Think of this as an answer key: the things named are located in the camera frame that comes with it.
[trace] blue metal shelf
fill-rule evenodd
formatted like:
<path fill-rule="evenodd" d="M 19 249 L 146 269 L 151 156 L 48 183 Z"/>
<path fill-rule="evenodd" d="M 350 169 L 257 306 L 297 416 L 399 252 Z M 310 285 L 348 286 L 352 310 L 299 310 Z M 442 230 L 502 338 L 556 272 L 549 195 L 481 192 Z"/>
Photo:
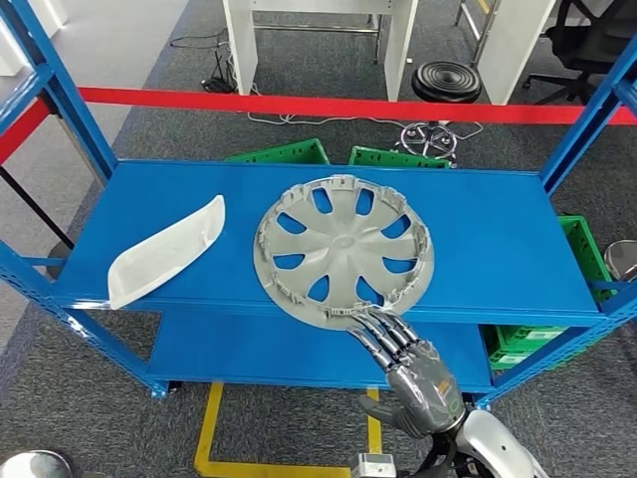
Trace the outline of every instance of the blue metal shelf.
<path fill-rule="evenodd" d="M 539 178 L 503 171 L 122 161 L 85 223 L 54 297 L 65 307 L 106 307 L 106 273 L 118 254 L 223 194 L 226 222 L 214 245 L 132 307 L 195 303 L 221 314 L 278 315 L 252 265 L 259 221 L 291 184 L 335 173 L 394 187 L 429 228 L 435 264 L 441 266 L 408 313 L 412 322 L 602 320 Z"/>
<path fill-rule="evenodd" d="M 63 120 L 106 184 L 59 281 L 32 267 L 47 259 L 20 257 L 2 241 L 0 278 L 154 396 L 165 396 L 169 380 L 383 384 L 372 360 L 347 335 L 282 315 L 252 270 L 252 240 L 266 208 L 292 184 L 334 173 L 392 186 L 429 228 L 433 280 L 405 317 L 433 341 L 479 405 L 637 316 L 637 283 L 594 304 L 549 201 L 621 102 L 637 113 L 630 76 L 637 64 L 637 37 L 540 173 L 118 162 L 26 0 L 0 0 L 0 13 L 35 72 L 0 109 L 0 131 L 37 96 Z M 113 259 L 215 194 L 225 196 L 227 206 L 220 239 L 182 274 L 131 305 L 163 313 L 149 362 L 78 310 L 108 308 L 106 272 Z M 492 379 L 477 324 L 569 328 Z"/>
<path fill-rule="evenodd" d="M 493 389 L 477 326 L 414 327 L 436 344 L 463 391 Z M 380 369 L 347 334 L 316 329 L 283 314 L 265 320 L 193 307 L 162 316 L 148 373 L 165 380 L 387 387 Z"/>

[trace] white plastic part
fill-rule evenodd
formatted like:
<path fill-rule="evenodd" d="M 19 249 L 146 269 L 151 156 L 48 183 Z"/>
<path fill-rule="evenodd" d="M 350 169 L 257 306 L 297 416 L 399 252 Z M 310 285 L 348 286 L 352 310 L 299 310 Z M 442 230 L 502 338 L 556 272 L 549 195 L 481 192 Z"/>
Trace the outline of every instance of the white plastic part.
<path fill-rule="evenodd" d="M 108 270 L 112 310 L 121 309 L 175 277 L 201 256 L 221 234 L 226 204 L 210 203 L 117 256 Z"/>
<path fill-rule="evenodd" d="M 534 455 L 488 411 L 470 412 L 456 443 L 459 452 L 482 462 L 494 478 L 549 478 Z"/>

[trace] robot finger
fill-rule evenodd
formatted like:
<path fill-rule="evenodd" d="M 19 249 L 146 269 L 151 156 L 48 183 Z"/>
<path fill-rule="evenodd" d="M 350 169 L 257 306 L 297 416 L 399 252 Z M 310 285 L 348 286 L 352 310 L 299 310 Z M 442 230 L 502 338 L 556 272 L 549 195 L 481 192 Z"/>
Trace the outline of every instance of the robot finger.
<path fill-rule="evenodd" d="M 365 347 L 368 350 L 368 352 L 371 354 L 372 358 L 374 358 L 374 360 L 375 360 L 378 365 L 380 365 L 383 372 L 387 373 L 394 365 L 395 365 L 395 363 L 392 360 L 392 358 L 390 358 L 386 352 L 385 352 L 382 347 L 375 343 L 374 339 L 368 336 L 367 333 L 355 327 L 348 329 L 347 332 L 349 332 L 352 336 L 354 336 L 355 339 L 362 344 L 363 347 Z"/>
<path fill-rule="evenodd" d="M 409 324 L 405 322 L 402 317 L 391 311 L 386 311 L 385 315 L 395 322 L 401 332 L 405 334 L 410 342 L 416 344 L 420 341 L 420 338 L 414 332 Z"/>
<path fill-rule="evenodd" d="M 352 318 L 374 336 L 374 338 L 381 347 L 385 349 L 389 357 L 394 360 L 397 360 L 399 358 L 400 354 L 400 347 L 389 337 L 386 330 L 377 326 L 375 320 L 362 312 L 355 312 L 352 314 Z"/>
<path fill-rule="evenodd" d="M 402 350 L 405 350 L 411 344 L 410 340 L 405 334 L 386 313 L 378 309 L 370 309 L 369 314 L 383 324 L 389 336 L 394 339 Z"/>

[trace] green plastic crate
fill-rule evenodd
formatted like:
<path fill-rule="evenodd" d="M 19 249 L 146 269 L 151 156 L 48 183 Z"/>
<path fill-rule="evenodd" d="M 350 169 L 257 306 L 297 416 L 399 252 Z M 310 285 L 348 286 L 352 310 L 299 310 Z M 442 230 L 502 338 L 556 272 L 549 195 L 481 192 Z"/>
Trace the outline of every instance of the green plastic crate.
<path fill-rule="evenodd" d="M 583 216 L 560 216 L 559 221 L 586 280 L 611 280 Z M 595 302 L 603 302 L 614 294 L 611 291 L 593 289 L 591 289 L 590 293 Z M 520 358 L 528 357 L 564 330 L 565 328 L 485 326 L 482 332 L 491 368 L 501 370 L 519 363 Z"/>
<path fill-rule="evenodd" d="M 584 279 L 612 281 L 583 216 L 560 216 L 559 220 Z M 604 302 L 614 294 L 611 291 L 594 289 L 591 289 L 590 292 L 597 303 Z"/>
<path fill-rule="evenodd" d="M 532 352 L 497 351 L 489 356 L 489 366 L 491 370 L 508 370 L 527 359 L 531 354 Z"/>
<path fill-rule="evenodd" d="M 354 146 L 349 155 L 350 166 L 382 166 L 382 167 L 449 167 L 446 159 L 414 156 L 402 152 L 383 151 L 370 147 Z"/>
<path fill-rule="evenodd" d="M 226 162 L 285 162 L 288 164 L 329 164 L 321 141 L 316 138 L 293 142 L 226 158 Z"/>

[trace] round black stool top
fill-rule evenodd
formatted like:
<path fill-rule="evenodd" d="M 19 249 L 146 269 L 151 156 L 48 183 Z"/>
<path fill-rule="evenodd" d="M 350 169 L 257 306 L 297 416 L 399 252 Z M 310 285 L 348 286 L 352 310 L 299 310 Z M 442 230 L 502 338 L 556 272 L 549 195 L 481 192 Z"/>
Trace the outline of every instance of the round black stool top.
<path fill-rule="evenodd" d="M 411 77 L 411 87 L 421 100 L 431 103 L 474 103 L 482 91 L 475 70 L 453 62 L 420 65 Z"/>

